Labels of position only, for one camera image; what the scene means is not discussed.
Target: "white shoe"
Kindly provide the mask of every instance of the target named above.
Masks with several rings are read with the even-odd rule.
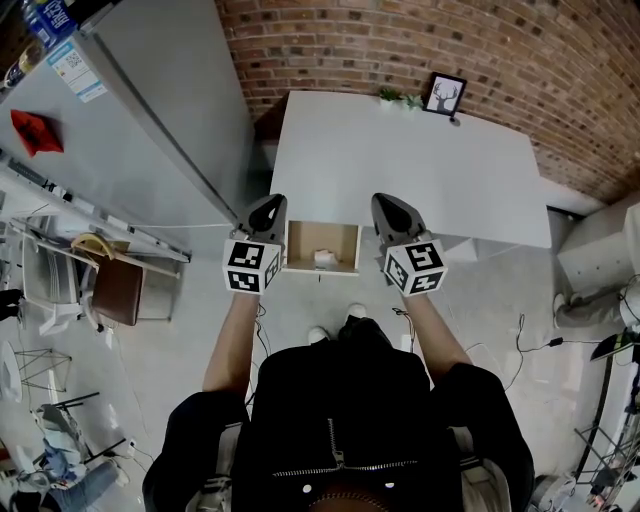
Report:
[[[324,339],[329,339],[329,333],[322,327],[312,327],[309,330],[309,334],[307,334],[307,341],[309,345],[313,345],[314,343],[318,343]]]
[[[126,487],[130,480],[129,480],[129,475],[127,475],[124,471],[124,469],[122,469],[118,463],[115,461],[115,459],[111,459],[110,460],[111,464],[113,464],[116,468],[116,472],[118,473],[118,478],[116,478],[116,485],[118,487]]]
[[[347,318],[344,319],[344,323],[347,323],[349,317],[353,316],[356,318],[366,318],[367,317],[367,308],[365,308],[362,304],[351,304],[349,309],[347,309]]]
[[[556,315],[558,314],[558,310],[562,307],[562,306],[566,306],[567,305],[567,299],[565,299],[564,294],[563,293],[558,293],[554,298],[553,298],[553,325],[558,328],[558,322],[556,321]]]

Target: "white wall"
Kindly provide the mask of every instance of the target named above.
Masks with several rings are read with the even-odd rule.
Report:
[[[580,215],[591,215],[606,206],[602,201],[542,176],[540,181],[547,206],[553,206]]]

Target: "refrigerator door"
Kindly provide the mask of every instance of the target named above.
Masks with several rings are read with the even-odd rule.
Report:
[[[253,124],[212,0],[124,0],[96,39],[221,199],[245,200]]]
[[[143,109],[131,91],[113,73],[111,80],[106,64],[98,71],[80,49],[91,45],[76,36],[69,41],[102,79],[107,92],[83,103],[46,60],[41,62],[0,104],[0,149],[130,224],[228,222],[221,210],[227,216],[232,214],[222,203],[219,208],[214,206],[216,197],[211,188],[194,177],[193,171],[199,187],[187,178],[189,166],[160,128],[152,120],[144,125],[142,117],[136,117],[136,109]],[[64,153],[40,152],[29,158],[12,126],[11,109],[47,118]],[[163,147],[147,132],[155,134]],[[203,234],[202,230],[186,229],[145,231],[188,250],[197,246]]]

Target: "brown chair seat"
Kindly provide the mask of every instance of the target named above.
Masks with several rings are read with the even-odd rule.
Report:
[[[101,315],[136,325],[144,270],[120,260],[102,258],[91,305]]]

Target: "person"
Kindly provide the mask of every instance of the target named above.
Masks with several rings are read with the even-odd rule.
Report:
[[[337,339],[269,356],[245,407],[259,296],[235,294],[202,392],[170,415],[143,483],[148,512],[522,512],[531,453],[493,374],[426,295],[404,298],[425,365],[362,305]]]
[[[109,459],[68,489],[49,489],[44,497],[39,492],[18,492],[9,509],[17,512],[82,512],[114,483],[124,487],[129,483],[129,477],[114,459]]]
[[[0,290],[0,321],[9,317],[20,317],[22,290]]]
[[[633,276],[621,290],[602,289],[588,297],[574,294],[567,302],[564,294],[553,299],[554,325],[558,328],[586,328],[597,325],[611,334],[640,323],[640,282]]]

